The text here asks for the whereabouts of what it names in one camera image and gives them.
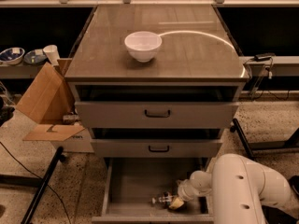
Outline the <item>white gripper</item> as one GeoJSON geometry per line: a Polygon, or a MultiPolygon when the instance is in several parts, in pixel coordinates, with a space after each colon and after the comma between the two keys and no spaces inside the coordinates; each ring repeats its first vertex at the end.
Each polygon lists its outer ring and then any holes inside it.
{"type": "Polygon", "coordinates": [[[184,202],[193,200],[199,196],[199,189],[190,179],[178,181],[178,196],[175,196],[170,202],[168,208],[177,210],[184,205],[184,202]]]}

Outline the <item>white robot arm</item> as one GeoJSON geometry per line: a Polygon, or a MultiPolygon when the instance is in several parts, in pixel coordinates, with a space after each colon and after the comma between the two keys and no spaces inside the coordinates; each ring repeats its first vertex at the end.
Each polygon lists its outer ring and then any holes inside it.
{"type": "Polygon", "coordinates": [[[177,210],[208,194],[214,224],[266,224],[262,207],[284,205],[291,198],[291,188],[278,171],[237,154],[225,154],[210,173],[195,171],[181,181],[169,208],[177,210]]]}

